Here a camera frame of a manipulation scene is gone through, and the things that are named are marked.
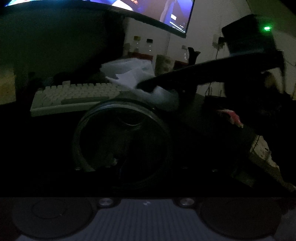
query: curved monitor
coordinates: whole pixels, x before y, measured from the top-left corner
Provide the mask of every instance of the curved monitor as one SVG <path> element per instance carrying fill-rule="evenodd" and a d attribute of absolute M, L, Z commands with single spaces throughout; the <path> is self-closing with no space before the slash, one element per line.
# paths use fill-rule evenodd
<path fill-rule="evenodd" d="M 193 4 L 194 0 L 11 0 L 5 9 L 57 6 L 106 9 L 185 38 Z"/>

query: ribbed gray panel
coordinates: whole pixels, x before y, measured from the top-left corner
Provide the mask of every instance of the ribbed gray panel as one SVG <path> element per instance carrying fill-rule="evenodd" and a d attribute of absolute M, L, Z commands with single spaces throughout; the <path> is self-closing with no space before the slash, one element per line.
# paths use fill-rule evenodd
<path fill-rule="evenodd" d="M 59 241 L 231 241 L 208 229 L 191 209 L 170 199 L 123 199 L 117 207 L 101 209 L 79 233 Z M 20 236 L 17 241 L 34 241 Z M 272 237 L 260 241 L 274 241 Z"/>

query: green light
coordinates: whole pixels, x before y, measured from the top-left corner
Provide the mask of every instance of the green light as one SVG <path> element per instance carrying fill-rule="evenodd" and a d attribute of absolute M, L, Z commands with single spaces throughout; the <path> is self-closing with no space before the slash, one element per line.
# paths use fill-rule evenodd
<path fill-rule="evenodd" d="M 269 27 L 269 26 L 264 27 L 265 31 L 270 31 L 271 29 L 272 29 L 272 27 Z"/>

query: keyboard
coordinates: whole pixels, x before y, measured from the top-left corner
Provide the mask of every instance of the keyboard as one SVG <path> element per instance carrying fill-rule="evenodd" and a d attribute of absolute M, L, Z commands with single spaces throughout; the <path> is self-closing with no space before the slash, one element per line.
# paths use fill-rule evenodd
<path fill-rule="evenodd" d="M 47 86 L 35 93 L 31 116 L 50 115 L 64 112 L 88 110 L 101 101 L 115 98 L 128 89 L 112 83 L 71 84 Z"/>

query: illuminated screen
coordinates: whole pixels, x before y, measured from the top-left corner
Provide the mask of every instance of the illuminated screen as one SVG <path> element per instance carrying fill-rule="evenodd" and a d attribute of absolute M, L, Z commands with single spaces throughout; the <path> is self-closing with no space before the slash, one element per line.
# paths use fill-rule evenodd
<path fill-rule="evenodd" d="M 7 6 L 38 0 L 11 0 Z M 193 0 L 90 0 L 143 14 L 185 33 Z"/>

